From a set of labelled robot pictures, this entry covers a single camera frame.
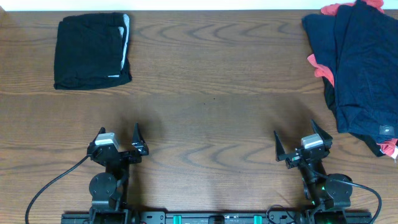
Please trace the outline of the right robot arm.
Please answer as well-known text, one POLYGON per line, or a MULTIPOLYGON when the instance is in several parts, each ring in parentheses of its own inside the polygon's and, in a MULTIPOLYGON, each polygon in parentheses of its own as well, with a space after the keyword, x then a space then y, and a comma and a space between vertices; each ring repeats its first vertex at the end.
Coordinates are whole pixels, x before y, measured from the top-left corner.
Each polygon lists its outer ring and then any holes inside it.
POLYGON ((275 137, 275 159, 284 161, 288 169, 297 168, 303 180, 306 199, 313 207, 302 210, 296 223, 346 223, 345 208, 351 206, 353 192, 351 179, 343 174, 326 174, 322 160, 331 149, 333 138, 319 125, 311 121, 313 134, 301 139, 301 146, 286 153, 279 139, 275 137))

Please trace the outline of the navy blue shorts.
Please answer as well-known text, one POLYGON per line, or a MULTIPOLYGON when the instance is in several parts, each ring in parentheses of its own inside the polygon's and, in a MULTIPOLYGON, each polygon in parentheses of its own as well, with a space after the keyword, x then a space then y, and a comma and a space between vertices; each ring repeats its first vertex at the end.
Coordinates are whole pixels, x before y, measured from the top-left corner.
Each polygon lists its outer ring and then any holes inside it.
POLYGON ((338 42, 336 121, 341 133, 397 137, 397 20, 364 1, 343 6, 347 20, 338 42))

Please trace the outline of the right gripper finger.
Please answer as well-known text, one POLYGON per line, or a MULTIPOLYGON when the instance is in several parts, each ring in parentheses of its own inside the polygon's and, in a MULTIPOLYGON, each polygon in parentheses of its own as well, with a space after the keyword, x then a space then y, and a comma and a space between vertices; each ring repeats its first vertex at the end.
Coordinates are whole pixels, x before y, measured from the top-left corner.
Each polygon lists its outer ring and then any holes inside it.
POLYGON ((276 131, 274 131, 274 138, 275 138, 275 160, 283 161, 285 160, 285 151, 279 139, 279 135, 276 133, 276 131))
POLYGON ((325 144, 332 143, 332 136, 330 136, 325 130, 323 130, 319 125, 312 119, 311 120, 312 129, 315 134, 318 134, 325 144))

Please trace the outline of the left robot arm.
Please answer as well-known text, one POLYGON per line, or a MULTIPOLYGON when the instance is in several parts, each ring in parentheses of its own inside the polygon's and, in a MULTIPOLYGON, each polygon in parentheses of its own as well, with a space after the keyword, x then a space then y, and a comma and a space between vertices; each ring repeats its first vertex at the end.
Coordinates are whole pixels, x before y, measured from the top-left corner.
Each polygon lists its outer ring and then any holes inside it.
POLYGON ((129 166, 142 162, 142 156, 149 154, 137 123, 134 125, 132 146, 132 150, 120 152, 116 135, 107 133, 105 128, 101 128, 89 144, 87 155, 105 167, 105 171, 95 175, 89 184, 92 196, 89 224, 140 222, 138 212, 127 205, 129 166))

